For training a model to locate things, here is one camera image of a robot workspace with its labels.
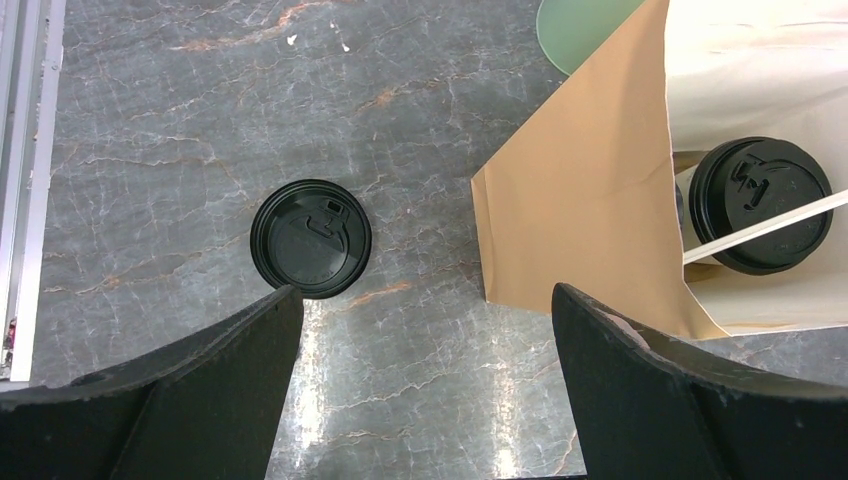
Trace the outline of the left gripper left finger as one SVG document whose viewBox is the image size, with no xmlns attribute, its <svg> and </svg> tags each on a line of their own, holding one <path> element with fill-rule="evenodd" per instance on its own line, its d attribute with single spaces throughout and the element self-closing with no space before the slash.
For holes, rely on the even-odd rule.
<svg viewBox="0 0 848 480">
<path fill-rule="evenodd" d="M 67 385 L 1 395 L 5 479 L 261 479 L 298 358 L 300 292 Z"/>
</svg>

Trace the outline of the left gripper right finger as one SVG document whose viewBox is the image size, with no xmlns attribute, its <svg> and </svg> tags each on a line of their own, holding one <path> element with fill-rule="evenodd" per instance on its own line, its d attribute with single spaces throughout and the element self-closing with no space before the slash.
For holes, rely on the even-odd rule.
<svg viewBox="0 0 848 480">
<path fill-rule="evenodd" d="M 552 327 L 591 479 L 843 479 L 847 391 L 737 363 L 568 284 Z"/>
</svg>

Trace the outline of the brown paper bag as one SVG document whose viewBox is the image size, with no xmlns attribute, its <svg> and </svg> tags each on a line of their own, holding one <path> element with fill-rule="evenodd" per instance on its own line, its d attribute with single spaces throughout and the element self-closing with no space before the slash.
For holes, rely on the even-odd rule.
<svg viewBox="0 0 848 480">
<path fill-rule="evenodd" d="M 847 191 L 846 3 L 643 1 L 473 176 L 486 299 L 546 313 L 568 283 L 690 339 L 844 326 L 847 203 L 789 270 L 683 264 L 675 155 L 754 136 Z"/>
</svg>

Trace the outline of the black plastic cup lid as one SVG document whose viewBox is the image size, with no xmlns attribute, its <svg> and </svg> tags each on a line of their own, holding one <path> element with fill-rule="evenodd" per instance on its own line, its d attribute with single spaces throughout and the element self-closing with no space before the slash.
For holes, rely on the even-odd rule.
<svg viewBox="0 0 848 480">
<path fill-rule="evenodd" d="M 786 140 L 745 137 L 710 151 L 679 152 L 675 159 L 695 162 L 675 176 L 685 200 L 686 251 L 833 193 L 819 163 Z M 828 211 L 701 261 L 753 276 L 783 272 L 824 242 L 832 221 Z"/>
</svg>

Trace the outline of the white paper straw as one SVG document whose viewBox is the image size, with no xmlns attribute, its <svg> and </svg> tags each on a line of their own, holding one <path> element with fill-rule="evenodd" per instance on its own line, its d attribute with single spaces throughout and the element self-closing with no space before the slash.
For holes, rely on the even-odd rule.
<svg viewBox="0 0 848 480">
<path fill-rule="evenodd" d="M 829 195 L 810 204 L 759 222 L 717 240 L 705 243 L 684 253 L 683 264 L 695 263 L 703 258 L 714 256 L 731 247 L 759 238 L 763 235 L 793 225 L 802 220 L 826 213 L 847 203 L 847 191 Z"/>
</svg>

